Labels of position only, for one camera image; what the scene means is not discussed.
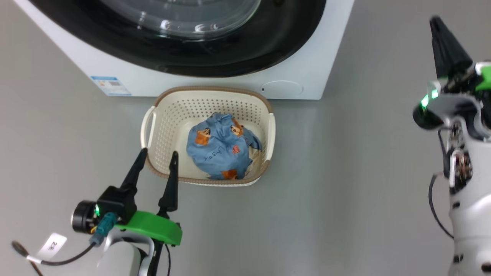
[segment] green bracket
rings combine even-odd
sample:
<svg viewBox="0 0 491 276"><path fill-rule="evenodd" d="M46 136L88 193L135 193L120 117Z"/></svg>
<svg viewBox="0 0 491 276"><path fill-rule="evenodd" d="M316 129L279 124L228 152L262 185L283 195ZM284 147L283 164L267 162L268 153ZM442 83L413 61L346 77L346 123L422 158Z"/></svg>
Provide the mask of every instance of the green bracket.
<svg viewBox="0 0 491 276"><path fill-rule="evenodd" d="M183 237L182 229L175 222L143 211L137 211L127 225L116 224L115 227L148 236L169 245L180 245Z"/></svg>
<svg viewBox="0 0 491 276"><path fill-rule="evenodd" d="M491 90L491 66L481 68L481 76L484 81L476 86L476 91Z"/></svg>

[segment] clothing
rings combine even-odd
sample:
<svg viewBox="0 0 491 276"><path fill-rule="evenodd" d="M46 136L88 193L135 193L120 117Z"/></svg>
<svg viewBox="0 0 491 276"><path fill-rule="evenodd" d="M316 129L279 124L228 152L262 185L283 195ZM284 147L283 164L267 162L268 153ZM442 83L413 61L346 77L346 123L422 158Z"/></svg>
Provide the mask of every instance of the clothing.
<svg viewBox="0 0 491 276"><path fill-rule="evenodd" d="M262 150L259 139L232 114L214 113L191 128L186 151L211 179L243 179L252 163L249 147Z"/></svg>

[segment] washing machine door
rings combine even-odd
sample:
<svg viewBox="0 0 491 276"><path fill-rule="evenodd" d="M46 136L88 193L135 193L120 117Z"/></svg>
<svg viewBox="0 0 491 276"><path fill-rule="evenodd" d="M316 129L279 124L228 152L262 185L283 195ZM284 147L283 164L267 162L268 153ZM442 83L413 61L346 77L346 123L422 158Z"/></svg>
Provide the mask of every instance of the washing machine door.
<svg viewBox="0 0 491 276"><path fill-rule="evenodd" d="M177 75L232 77L291 56L326 0L30 0L82 41Z"/></svg>

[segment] basket handle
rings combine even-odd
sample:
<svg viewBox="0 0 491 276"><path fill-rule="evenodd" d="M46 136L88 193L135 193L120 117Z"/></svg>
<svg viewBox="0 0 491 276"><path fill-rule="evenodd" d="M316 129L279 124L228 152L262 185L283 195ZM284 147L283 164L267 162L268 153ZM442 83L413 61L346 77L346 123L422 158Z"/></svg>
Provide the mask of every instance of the basket handle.
<svg viewBox="0 0 491 276"><path fill-rule="evenodd" d="M268 148L266 149L266 160L271 160L271 156L273 156L274 149L274 140L276 139L276 119L274 118L274 114L269 114L268 119Z"/></svg>
<svg viewBox="0 0 491 276"><path fill-rule="evenodd" d="M143 122L141 123L141 129L140 129L140 143L141 143L141 148L148 148L152 145L152 137L153 137L153 131L155 129L155 118L157 115L154 112L155 107L151 107L149 110L147 110L147 113L145 113L145 116L143 117ZM150 138L147 143L147 128L148 128L148 122L150 121L150 115L152 116L152 126L150 128Z"/></svg>

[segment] brown basket rim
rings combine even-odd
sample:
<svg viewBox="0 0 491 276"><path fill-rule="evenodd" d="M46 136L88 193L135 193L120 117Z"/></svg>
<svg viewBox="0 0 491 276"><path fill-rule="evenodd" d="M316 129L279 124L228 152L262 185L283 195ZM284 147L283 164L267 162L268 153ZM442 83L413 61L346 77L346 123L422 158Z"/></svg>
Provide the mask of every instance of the brown basket rim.
<svg viewBox="0 0 491 276"><path fill-rule="evenodd" d="M222 92L231 92L231 93L239 93L239 94L246 94L250 95L256 98L259 98L265 105L266 108L268 109L269 113L273 113L273 108L269 101L261 94L258 94L256 92L246 90L246 89L238 89L238 88L233 88L233 87L223 87L223 86L180 86L180 87L175 87L171 88L164 93L162 93L159 97L157 97L154 106L157 107L159 103L164 99L166 96L180 92L180 91L189 91L189 90L207 90L207 91L222 91ZM166 173L162 173L158 171L150 161L150 158L147 155L146 158L146 165L147 167L156 175L163 177L163 178L169 178L169 175ZM211 180L211 179L196 179L196 178L188 178L188 177L179 177L179 181L181 182L188 182L188 183L194 183L194 184L205 184L205 185L222 185L222 186L228 186L228 185L241 185L241 184L248 184L250 182L253 182L257 180L259 177L261 177L266 170L268 169L270 165L270 161L266 160L264 164L261 166L261 169L259 172L257 172L253 177L250 178L245 178L245 179L237 179L237 180Z"/></svg>

